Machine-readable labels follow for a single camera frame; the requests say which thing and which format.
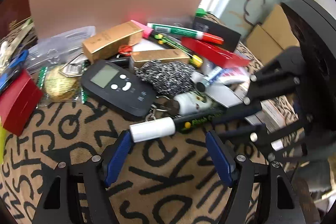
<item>patterned tablecloth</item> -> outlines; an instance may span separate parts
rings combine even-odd
[[[249,70],[262,65],[242,44],[238,50],[252,59]],[[296,119],[285,97],[276,107],[291,123]],[[129,122],[107,107],[89,100],[54,103],[37,109],[20,137],[6,138],[0,171],[0,195],[18,223],[28,224],[35,213],[50,173],[60,161],[76,164],[101,154],[115,142]],[[229,128],[240,126],[232,122]],[[286,138],[285,145],[292,141]],[[253,145],[239,148],[254,162],[265,163]],[[81,206],[91,223],[83,185]],[[128,155],[119,178],[107,194],[120,223],[217,223],[230,189],[220,181],[201,129],[188,134],[137,143]],[[253,217],[258,184],[251,196],[248,219]]]

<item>metal screw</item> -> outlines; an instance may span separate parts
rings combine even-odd
[[[298,77],[294,77],[294,84],[295,85],[300,84],[300,79]]]
[[[275,168],[279,168],[279,167],[280,167],[280,163],[278,163],[277,161],[273,161],[273,162],[272,162],[272,165],[273,165]]]
[[[308,120],[308,122],[311,122],[313,120],[313,115],[308,114],[307,115],[307,120]]]
[[[268,158],[269,162],[274,161],[275,160],[275,155],[273,153],[269,153],[267,158]]]
[[[251,80],[252,82],[256,82],[257,77],[256,77],[255,75],[250,75],[250,80]]]
[[[239,161],[245,161],[246,157],[244,155],[238,155],[237,156],[237,160],[239,160]]]
[[[59,164],[58,164],[58,168],[64,168],[66,166],[66,163],[61,161]]]
[[[99,155],[95,155],[95,156],[93,156],[92,158],[91,158],[91,160],[92,161],[94,161],[94,162],[97,162],[97,161],[100,161],[100,156]]]
[[[258,140],[258,135],[256,133],[251,133],[250,139],[252,142],[256,142]]]
[[[249,105],[249,104],[251,103],[250,98],[249,98],[249,97],[245,97],[245,98],[243,99],[243,103],[244,103],[245,105]]]

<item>curved white button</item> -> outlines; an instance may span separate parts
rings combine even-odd
[[[132,83],[131,82],[126,82],[126,85],[122,88],[123,91],[129,90],[131,87]]]

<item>barcode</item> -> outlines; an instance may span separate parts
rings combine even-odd
[[[63,72],[67,75],[76,75],[76,74],[79,74],[79,72],[81,71],[82,69],[82,65],[77,65],[77,66],[74,66],[74,65],[67,65],[64,69],[63,69]]]
[[[170,33],[170,28],[167,28],[167,27],[155,27],[155,30],[157,32],[164,32],[164,33]]]

